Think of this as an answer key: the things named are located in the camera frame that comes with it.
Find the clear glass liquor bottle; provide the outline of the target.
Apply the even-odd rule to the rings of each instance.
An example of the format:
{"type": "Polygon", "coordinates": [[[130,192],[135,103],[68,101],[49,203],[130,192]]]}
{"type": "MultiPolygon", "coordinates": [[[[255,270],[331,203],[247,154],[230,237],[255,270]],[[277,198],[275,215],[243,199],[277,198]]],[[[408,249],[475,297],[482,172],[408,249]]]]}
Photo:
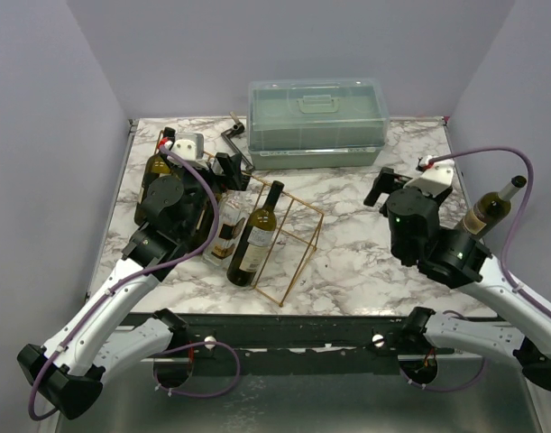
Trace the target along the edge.
{"type": "Polygon", "coordinates": [[[222,196],[216,236],[203,252],[206,262],[228,268],[248,216],[249,203],[244,191],[229,190],[222,196]]]}

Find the green wine bottle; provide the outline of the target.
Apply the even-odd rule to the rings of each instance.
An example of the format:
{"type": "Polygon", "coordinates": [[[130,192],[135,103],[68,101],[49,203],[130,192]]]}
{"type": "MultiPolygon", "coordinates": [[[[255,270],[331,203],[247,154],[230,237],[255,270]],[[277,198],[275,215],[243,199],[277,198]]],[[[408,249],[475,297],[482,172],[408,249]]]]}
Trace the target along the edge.
{"type": "Polygon", "coordinates": [[[176,138],[176,130],[171,127],[165,127],[161,132],[155,145],[153,155],[147,160],[142,176],[141,188],[139,191],[138,203],[135,208],[133,221],[136,225],[140,226],[144,219],[144,212],[142,211],[142,202],[147,197],[148,188],[159,177],[170,174],[170,168],[164,162],[160,156],[160,147],[163,144],[174,143],[176,138]]]}
{"type": "Polygon", "coordinates": [[[282,182],[273,181],[262,207],[255,209],[248,217],[226,273],[227,279],[232,284],[240,287],[248,286],[259,271],[277,228],[274,209],[283,189],[282,182]]]}
{"type": "Polygon", "coordinates": [[[481,196],[455,225],[474,239],[482,239],[511,211],[511,199],[527,185],[527,179],[513,177],[503,189],[481,196]]]}

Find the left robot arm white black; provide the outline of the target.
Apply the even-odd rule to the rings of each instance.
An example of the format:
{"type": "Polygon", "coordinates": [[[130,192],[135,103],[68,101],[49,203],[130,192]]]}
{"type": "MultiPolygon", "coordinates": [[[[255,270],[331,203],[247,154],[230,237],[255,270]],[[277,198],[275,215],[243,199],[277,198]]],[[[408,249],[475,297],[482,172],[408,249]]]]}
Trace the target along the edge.
{"type": "Polygon", "coordinates": [[[188,357],[220,344],[212,335],[196,336],[188,323],[168,309],[155,311],[141,325],[117,335],[133,307],[157,288],[176,265],[200,254],[217,233],[216,194],[243,191],[249,177],[241,156],[220,152],[211,162],[196,164],[161,153],[171,173],[152,179],[140,208],[144,220],[123,249],[111,274],[83,308],[42,345],[26,345],[17,355],[32,386],[30,397],[43,396],[53,413],[76,419],[98,399],[107,382],[151,356],[188,357]]]}

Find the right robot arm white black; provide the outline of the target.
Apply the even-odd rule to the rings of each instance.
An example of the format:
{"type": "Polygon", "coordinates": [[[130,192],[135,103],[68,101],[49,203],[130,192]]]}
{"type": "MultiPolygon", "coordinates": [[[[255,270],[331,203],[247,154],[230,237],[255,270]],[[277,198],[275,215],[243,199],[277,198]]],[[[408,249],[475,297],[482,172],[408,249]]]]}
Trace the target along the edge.
{"type": "Polygon", "coordinates": [[[526,283],[509,281],[497,256],[466,232],[441,226],[439,208],[452,192],[450,169],[427,169],[416,178],[383,167],[364,205],[380,195],[389,221],[390,251],[431,281],[477,299],[505,325],[453,318],[415,307],[396,333],[396,347],[414,354],[453,348],[520,369],[526,379],[551,392],[551,302],[526,283]]]}

